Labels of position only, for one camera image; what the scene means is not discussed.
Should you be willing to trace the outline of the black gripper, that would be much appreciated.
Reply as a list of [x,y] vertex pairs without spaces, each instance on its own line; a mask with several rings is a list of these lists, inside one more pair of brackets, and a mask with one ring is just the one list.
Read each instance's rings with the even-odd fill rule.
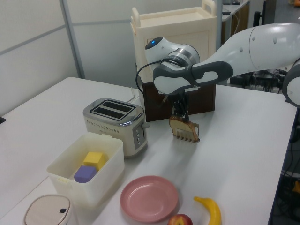
[[172,95],[172,115],[189,121],[188,102],[188,94],[184,90]]

